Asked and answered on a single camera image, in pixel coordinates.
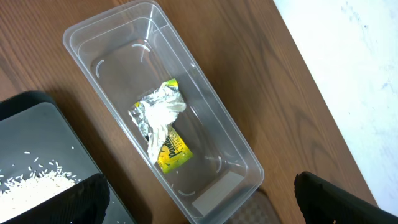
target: crumpled foil wrapper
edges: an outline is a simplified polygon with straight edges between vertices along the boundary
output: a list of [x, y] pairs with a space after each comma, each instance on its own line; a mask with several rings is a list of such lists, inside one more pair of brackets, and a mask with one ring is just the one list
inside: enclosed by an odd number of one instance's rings
[[163, 82], [159, 89], [143, 97], [130, 110], [129, 115], [141, 134], [148, 137], [148, 155], [155, 164], [160, 148], [169, 133], [171, 125], [187, 105], [178, 90], [175, 79]]

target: rectangular plastic box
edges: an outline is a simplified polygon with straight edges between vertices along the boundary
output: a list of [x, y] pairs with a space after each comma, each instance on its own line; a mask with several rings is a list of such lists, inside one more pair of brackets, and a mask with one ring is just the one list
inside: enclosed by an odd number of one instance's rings
[[[67, 29], [63, 43], [191, 223], [225, 222], [260, 186], [259, 161], [157, 3], [101, 13]], [[127, 111], [172, 78], [187, 103], [173, 126], [193, 157], [163, 174]]]

